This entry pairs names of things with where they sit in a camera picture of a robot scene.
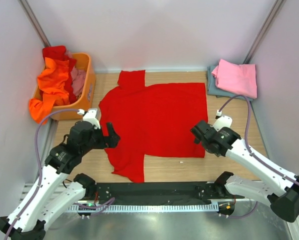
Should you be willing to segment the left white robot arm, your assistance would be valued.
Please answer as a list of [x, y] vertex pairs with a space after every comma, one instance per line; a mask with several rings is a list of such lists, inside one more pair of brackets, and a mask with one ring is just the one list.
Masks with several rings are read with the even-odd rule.
[[0, 217], [0, 231], [6, 240], [42, 240], [52, 223], [70, 206], [95, 196], [96, 181], [80, 173], [54, 200], [50, 199], [88, 152], [118, 145], [120, 137], [112, 123], [106, 123], [107, 135], [96, 123], [96, 120], [76, 122], [63, 141], [50, 150], [23, 201], [8, 216]]

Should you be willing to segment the red t-shirt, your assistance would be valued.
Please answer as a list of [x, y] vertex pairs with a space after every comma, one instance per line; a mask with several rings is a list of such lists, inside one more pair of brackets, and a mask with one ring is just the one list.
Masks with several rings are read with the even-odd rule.
[[145, 71], [122, 71], [117, 85], [99, 103], [100, 124], [111, 123], [119, 135], [106, 149], [113, 173], [135, 183], [145, 180], [146, 155], [164, 158], [204, 158], [191, 129], [208, 120], [203, 82], [145, 85]]

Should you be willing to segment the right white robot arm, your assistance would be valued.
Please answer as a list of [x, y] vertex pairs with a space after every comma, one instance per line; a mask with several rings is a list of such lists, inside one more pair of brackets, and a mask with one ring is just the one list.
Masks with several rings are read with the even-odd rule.
[[299, 217], [299, 175], [288, 171], [257, 152], [237, 132], [232, 120], [218, 118], [213, 125], [204, 120], [190, 131], [196, 144], [217, 157], [228, 157], [257, 176], [259, 181], [243, 179], [224, 172], [216, 180], [215, 193], [220, 198], [239, 195], [268, 207], [282, 220], [293, 223]]

